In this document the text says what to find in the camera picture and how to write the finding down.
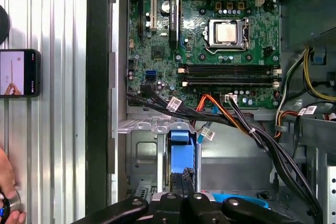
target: white cable tag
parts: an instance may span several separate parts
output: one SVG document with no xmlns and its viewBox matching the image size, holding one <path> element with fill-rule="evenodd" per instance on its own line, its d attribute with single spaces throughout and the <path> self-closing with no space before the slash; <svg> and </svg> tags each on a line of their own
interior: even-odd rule
<svg viewBox="0 0 336 224">
<path fill-rule="evenodd" d="M 307 110 L 306 108 L 303 108 L 302 110 L 300 110 L 300 112 L 299 112 L 298 115 L 304 115 L 304 113 L 305 113 L 306 110 Z"/>
<path fill-rule="evenodd" d="M 305 111 L 305 115 L 314 115 L 317 106 L 309 106 Z"/>
<path fill-rule="evenodd" d="M 336 114 L 335 113 L 331 113 L 329 115 L 329 120 L 331 121 L 331 120 L 334 120 L 334 119 L 336 119 Z"/>
<path fill-rule="evenodd" d="M 176 112 L 179 106 L 181 105 L 182 101 L 176 97 L 173 97 L 167 105 L 167 109 L 171 112 Z"/>
<path fill-rule="evenodd" d="M 205 138 L 209 139 L 210 141 L 212 141 L 212 139 L 214 139 L 215 136 L 215 132 L 211 131 L 209 128 L 204 127 L 201 135 L 204 136 Z"/>
</svg>

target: sata port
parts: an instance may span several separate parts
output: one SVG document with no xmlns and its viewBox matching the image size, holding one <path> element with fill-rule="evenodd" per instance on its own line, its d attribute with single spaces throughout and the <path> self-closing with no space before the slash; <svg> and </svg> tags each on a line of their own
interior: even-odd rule
<svg viewBox="0 0 336 224">
<path fill-rule="evenodd" d="M 156 80 L 156 71 L 155 70 L 147 70 L 145 72 L 146 81 L 155 81 Z"/>
</svg>

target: cable tie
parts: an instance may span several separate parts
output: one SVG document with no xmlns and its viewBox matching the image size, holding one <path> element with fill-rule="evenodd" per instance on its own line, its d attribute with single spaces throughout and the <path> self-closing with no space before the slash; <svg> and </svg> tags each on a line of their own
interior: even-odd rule
<svg viewBox="0 0 336 224">
<path fill-rule="evenodd" d="M 248 134 L 252 134 L 253 132 L 255 132 L 256 131 L 256 129 L 255 128 L 252 128 L 249 132 L 248 132 Z"/>
</svg>

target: screw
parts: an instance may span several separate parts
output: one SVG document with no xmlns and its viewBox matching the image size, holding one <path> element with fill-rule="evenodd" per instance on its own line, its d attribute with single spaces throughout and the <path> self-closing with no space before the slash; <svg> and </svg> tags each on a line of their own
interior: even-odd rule
<svg viewBox="0 0 336 224">
<path fill-rule="evenodd" d="M 238 202 L 237 200 L 235 200 L 235 199 L 230 199 L 230 200 L 229 200 L 229 203 L 230 203 L 231 205 L 234 205 L 234 206 L 238 206 L 238 205 L 239 205 L 239 202 Z"/>
<path fill-rule="evenodd" d="M 169 194 L 169 195 L 167 196 L 167 198 L 168 198 L 168 199 L 175 199 L 176 197 L 175 197 L 175 195 Z"/>
<path fill-rule="evenodd" d="M 141 205 L 141 201 L 138 201 L 137 199 L 133 201 L 132 203 L 133 205 L 137 206 L 137 205 Z"/>
<path fill-rule="evenodd" d="M 201 199 L 201 198 L 202 198 L 202 195 L 200 195 L 200 194 L 194 194 L 194 198 L 195 198 L 195 199 Z"/>
</svg>

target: expansion slot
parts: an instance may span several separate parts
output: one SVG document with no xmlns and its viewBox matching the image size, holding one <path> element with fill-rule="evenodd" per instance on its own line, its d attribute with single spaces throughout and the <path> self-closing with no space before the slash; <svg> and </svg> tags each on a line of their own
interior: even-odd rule
<svg viewBox="0 0 336 224">
<path fill-rule="evenodd" d="M 143 36 L 143 0 L 138 0 L 138 35 Z"/>
<path fill-rule="evenodd" d="M 151 0 L 151 31 L 156 31 L 156 12 L 158 0 Z"/>
<path fill-rule="evenodd" d="M 173 50 L 178 48 L 179 43 L 179 15 L 180 0 L 170 0 L 170 33 L 169 41 Z"/>
<path fill-rule="evenodd" d="M 267 76 L 273 74 L 273 66 L 260 65 L 185 65 L 179 73 L 190 76 L 247 75 Z"/>
</svg>

